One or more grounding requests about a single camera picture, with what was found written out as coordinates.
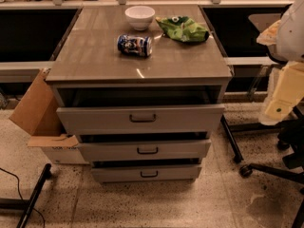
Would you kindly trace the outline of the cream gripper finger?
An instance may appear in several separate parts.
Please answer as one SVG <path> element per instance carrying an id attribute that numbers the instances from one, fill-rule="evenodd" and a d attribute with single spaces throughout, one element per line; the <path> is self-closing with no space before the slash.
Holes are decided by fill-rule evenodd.
<path id="1" fill-rule="evenodd" d="M 263 103 L 258 120 L 263 125 L 282 122 L 304 98 L 304 63 L 288 62 L 275 70 L 268 96 Z"/>

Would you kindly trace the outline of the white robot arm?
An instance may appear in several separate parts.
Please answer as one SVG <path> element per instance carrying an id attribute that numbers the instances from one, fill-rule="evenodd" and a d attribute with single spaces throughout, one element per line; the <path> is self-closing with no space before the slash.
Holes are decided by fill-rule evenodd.
<path id="1" fill-rule="evenodd" d="M 304 0 L 295 0 L 281 18 L 260 33 L 259 44 L 275 45 L 276 53 L 287 61 L 278 72 L 258 120 L 275 125 L 285 119 L 304 98 Z"/>

